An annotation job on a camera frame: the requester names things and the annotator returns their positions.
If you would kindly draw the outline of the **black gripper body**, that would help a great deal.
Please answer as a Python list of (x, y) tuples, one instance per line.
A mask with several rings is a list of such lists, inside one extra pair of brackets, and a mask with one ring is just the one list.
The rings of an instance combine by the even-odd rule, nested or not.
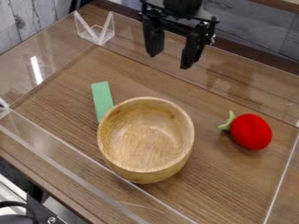
[(218, 18), (202, 9), (202, 0), (140, 0), (141, 12), (148, 13), (180, 26), (205, 29), (205, 44), (214, 42)]

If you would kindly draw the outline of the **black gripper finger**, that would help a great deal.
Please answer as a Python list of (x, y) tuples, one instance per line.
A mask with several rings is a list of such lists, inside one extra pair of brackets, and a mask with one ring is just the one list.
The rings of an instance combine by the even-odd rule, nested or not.
[(189, 33), (185, 38), (185, 46), (181, 50), (180, 69), (188, 69), (201, 56), (204, 43), (198, 33)]
[(154, 57), (164, 49), (164, 30), (156, 20), (142, 17), (144, 47), (148, 55)]

